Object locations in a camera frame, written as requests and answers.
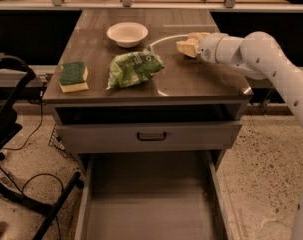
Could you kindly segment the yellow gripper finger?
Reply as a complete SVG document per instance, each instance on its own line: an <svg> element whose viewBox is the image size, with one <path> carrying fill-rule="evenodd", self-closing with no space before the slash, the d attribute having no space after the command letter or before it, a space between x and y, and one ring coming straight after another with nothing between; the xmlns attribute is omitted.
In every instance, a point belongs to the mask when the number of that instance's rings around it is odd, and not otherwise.
<svg viewBox="0 0 303 240"><path fill-rule="evenodd" d="M196 58L198 54L199 42L194 38L189 38L185 41L177 41L176 48L180 53L183 53L191 58Z"/></svg>
<svg viewBox="0 0 303 240"><path fill-rule="evenodd" d="M188 39L193 38L196 40L202 40L206 36L210 35L211 33L209 32L192 32L188 34Z"/></svg>

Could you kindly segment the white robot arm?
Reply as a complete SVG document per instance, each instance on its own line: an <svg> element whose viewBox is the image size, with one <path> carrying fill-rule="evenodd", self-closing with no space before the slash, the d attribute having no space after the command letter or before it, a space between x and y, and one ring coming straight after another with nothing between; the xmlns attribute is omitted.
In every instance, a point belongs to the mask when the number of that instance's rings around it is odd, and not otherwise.
<svg viewBox="0 0 303 240"><path fill-rule="evenodd" d="M217 177L232 240L303 239L303 72L263 32L191 33L178 50L268 79L280 92L293 114L244 117Z"/></svg>

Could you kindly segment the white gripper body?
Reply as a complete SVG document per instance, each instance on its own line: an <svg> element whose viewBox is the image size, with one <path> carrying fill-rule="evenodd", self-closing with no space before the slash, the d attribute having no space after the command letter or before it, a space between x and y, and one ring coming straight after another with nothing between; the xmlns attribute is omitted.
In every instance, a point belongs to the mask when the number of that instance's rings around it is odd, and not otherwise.
<svg viewBox="0 0 303 240"><path fill-rule="evenodd" d="M221 60L218 59L218 47L225 37L227 37L227 34L211 33L200 40L199 54L204 62L221 63Z"/></svg>

